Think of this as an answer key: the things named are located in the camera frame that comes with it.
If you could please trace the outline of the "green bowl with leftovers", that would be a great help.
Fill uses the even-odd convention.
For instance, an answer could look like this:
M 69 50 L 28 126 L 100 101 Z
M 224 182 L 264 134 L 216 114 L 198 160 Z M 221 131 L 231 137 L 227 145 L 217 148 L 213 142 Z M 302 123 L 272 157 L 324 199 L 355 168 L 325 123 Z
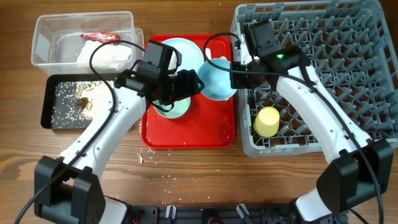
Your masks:
M 190 98 L 185 98 L 183 100 L 175 101 L 174 105 L 162 105 L 159 100 L 155 100 L 156 112 L 162 117 L 175 119 L 183 116 L 189 109 L 191 103 Z

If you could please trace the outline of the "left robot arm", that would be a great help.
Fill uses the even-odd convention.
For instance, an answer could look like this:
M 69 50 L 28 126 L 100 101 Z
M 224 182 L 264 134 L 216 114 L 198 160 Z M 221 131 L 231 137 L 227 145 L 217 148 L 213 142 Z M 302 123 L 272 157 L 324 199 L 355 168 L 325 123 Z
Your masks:
M 124 135 L 154 101 L 161 110 L 204 89 L 196 71 L 178 69 L 181 63 L 177 49 L 149 41 L 143 58 L 108 87 L 104 115 L 56 159 L 44 156 L 36 164 L 34 196 L 16 222 L 33 206 L 37 217 L 53 223 L 137 223 L 132 205 L 104 195 L 100 178 Z

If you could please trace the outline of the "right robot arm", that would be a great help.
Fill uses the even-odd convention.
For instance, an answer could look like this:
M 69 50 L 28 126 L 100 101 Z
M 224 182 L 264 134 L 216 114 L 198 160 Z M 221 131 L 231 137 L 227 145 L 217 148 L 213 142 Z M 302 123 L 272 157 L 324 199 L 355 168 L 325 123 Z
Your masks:
M 296 110 L 320 144 L 328 167 L 309 193 L 290 204 L 291 223 L 312 223 L 351 210 L 387 190 L 393 149 L 373 140 L 353 123 L 321 83 L 315 68 L 297 45 L 283 47 L 267 21 L 233 32 L 235 47 L 248 53 L 231 68 L 231 86 L 270 84 Z

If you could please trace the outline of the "red ketchup sachet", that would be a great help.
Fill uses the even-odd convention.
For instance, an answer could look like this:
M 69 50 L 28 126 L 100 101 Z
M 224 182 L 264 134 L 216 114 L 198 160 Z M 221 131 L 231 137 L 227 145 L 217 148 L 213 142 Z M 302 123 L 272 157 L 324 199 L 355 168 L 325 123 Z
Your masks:
M 113 41 L 114 45 L 116 45 L 115 41 L 121 38 L 120 35 L 108 31 L 99 31 L 90 34 L 80 34 L 80 37 L 92 41 L 97 41 L 102 44 Z

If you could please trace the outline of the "white napkin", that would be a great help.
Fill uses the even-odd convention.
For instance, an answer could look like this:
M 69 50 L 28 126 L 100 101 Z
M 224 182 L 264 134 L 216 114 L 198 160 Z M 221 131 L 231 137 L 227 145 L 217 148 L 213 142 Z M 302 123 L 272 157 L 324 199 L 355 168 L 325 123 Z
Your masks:
M 87 40 L 76 63 L 88 63 L 93 51 L 101 45 L 100 42 Z M 107 44 L 100 48 L 93 57 L 93 62 L 108 62 L 127 60 L 131 55 L 131 48 L 123 45 Z

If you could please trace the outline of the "yellow plastic cup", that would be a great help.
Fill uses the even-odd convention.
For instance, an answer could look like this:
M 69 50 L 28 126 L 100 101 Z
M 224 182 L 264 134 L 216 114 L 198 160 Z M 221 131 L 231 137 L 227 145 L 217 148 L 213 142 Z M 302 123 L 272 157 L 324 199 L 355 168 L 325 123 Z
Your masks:
M 262 137 L 272 137 L 279 130 L 279 121 L 280 114 L 275 108 L 271 106 L 264 107 L 255 118 L 254 130 Z

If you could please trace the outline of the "light blue bowl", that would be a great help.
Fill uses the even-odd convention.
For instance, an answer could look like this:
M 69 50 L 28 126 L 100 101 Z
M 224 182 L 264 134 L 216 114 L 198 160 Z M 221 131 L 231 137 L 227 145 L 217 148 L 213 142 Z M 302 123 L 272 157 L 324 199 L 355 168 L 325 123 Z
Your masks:
M 205 84 L 202 93 L 214 101 L 229 100 L 237 91 L 232 89 L 229 72 L 205 62 L 198 70 L 199 79 Z

